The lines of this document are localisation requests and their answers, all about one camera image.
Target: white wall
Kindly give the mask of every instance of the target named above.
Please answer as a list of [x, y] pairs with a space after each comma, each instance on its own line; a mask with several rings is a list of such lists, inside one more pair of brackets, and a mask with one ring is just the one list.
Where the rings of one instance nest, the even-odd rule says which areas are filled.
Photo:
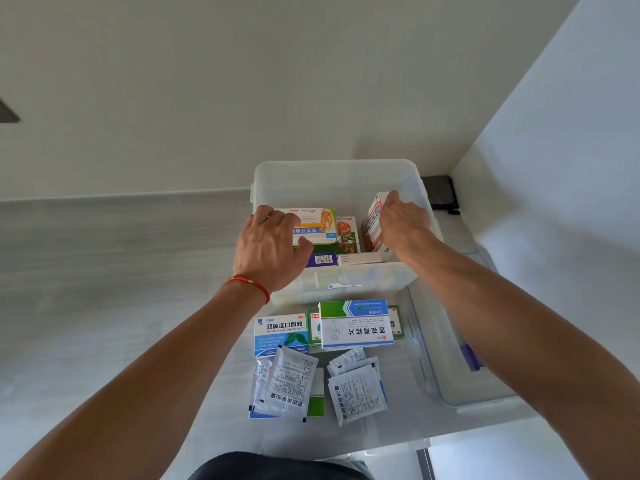
[[0, 199], [447, 173], [577, 0], [0, 0]]
[[[640, 376], [638, 20], [640, 0], [581, 0], [452, 176], [500, 273]], [[451, 472], [438, 480], [469, 477], [460, 468], [495, 473], [474, 478], [575, 478], [555, 433], [531, 421], [436, 449], [434, 463]], [[453, 465], [470, 445], [484, 455]]]

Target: forearm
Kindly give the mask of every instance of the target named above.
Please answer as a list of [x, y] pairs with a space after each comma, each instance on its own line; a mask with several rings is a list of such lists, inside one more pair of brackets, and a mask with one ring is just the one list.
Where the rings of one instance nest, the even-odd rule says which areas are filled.
[[521, 288], [434, 236], [402, 256], [485, 364], [546, 417], [598, 387], [635, 383], [602, 346]]
[[45, 436], [7, 479], [160, 478], [260, 290], [232, 282]]

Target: transparent plastic storage box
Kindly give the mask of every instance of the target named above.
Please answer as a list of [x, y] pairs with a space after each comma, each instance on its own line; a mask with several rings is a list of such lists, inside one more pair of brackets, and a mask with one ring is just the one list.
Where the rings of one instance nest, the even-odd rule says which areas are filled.
[[[255, 169], [251, 187], [253, 211], [259, 205], [333, 207], [338, 216], [354, 216], [360, 241], [362, 221], [378, 192], [398, 190], [400, 199], [428, 210], [431, 230], [442, 239], [418, 169], [409, 160], [338, 160], [264, 162]], [[359, 294], [399, 291], [416, 274], [398, 260], [359, 266], [308, 268], [287, 288], [274, 293], [274, 303], [317, 303], [357, 298]]]
[[[376, 193], [390, 190], [398, 190], [403, 201], [427, 209], [431, 231], [442, 240], [418, 170], [408, 160], [265, 162], [255, 170], [251, 201], [254, 212], [262, 204], [276, 208], [333, 207], [338, 216], [356, 217], [362, 245], [362, 220]], [[393, 346], [376, 350], [384, 362], [383, 369], [394, 370], [394, 380], [407, 383], [403, 374], [411, 371], [425, 394], [450, 406], [513, 396], [513, 391], [486, 367], [469, 370], [446, 310], [417, 275], [395, 257], [379, 264], [309, 268], [271, 298], [281, 310], [332, 299], [386, 298], [401, 306], [405, 332], [405, 338]], [[409, 363], [410, 368], [400, 362]]]

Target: left hand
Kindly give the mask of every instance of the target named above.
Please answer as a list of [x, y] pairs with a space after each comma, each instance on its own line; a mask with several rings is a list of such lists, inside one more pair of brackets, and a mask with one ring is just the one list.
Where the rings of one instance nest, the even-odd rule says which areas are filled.
[[300, 218], [261, 205], [249, 216], [238, 237], [234, 276], [246, 276], [267, 288], [278, 291], [295, 280], [307, 265], [313, 244], [300, 236], [298, 250], [293, 250], [293, 227]]

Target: cartoon character on box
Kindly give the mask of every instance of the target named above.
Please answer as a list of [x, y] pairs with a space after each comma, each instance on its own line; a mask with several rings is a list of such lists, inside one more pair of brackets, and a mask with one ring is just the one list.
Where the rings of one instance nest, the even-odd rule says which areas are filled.
[[356, 253], [356, 236], [348, 222], [338, 222], [338, 246], [346, 253]]
[[322, 231], [326, 232], [327, 228], [331, 228], [333, 219], [331, 218], [331, 212], [323, 210], [320, 214], [320, 223], [322, 224]]

